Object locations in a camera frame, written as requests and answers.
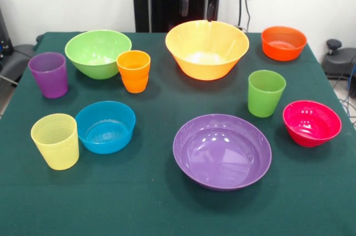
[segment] purple cup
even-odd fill
[[[34,56],[28,68],[44,97],[55,99],[68,91],[66,58],[57,52],[45,52]]]

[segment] purple bowl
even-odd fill
[[[178,166],[211,190],[236,190],[261,179],[272,160],[260,130],[231,115],[204,115],[190,120],[174,138]]]

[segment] orange bowl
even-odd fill
[[[306,36],[297,29],[274,26],[262,33],[263,52],[271,59],[286,62],[300,55],[306,45]]]
[[[249,39],[238,28],[222,22],[191,21],[174,27],[166,46],[180,68],[198,80],[226,76],[249,49]]]

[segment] yellow cup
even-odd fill
[[[71,168],[79,159],[77,122],[70,115],[53,114],[39,119],[31,129],[31,138],[52,169]]]

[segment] white wall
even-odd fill
[[[133,0],[0,0],[13,44],[47,31],[135,31]]]
[[[219,20],[238,21],[238,1],[221,0]],[[274,25],[303,31],[320,59],[329,38],[356,47],[356,0],[248,0],[251,32]],[[135,30],[133,0],[0,0],[14,44],[34,43],[46,31]]]
[[[308,38],[320,60],[325,42],[338,38],[344,46],[356,47],[356,0],[248,0],[250,32],[274,25],[295,27]],[[239,0],[221,0],[219,20],[237,24]],[[243,13],[243,26],[247,14]]]

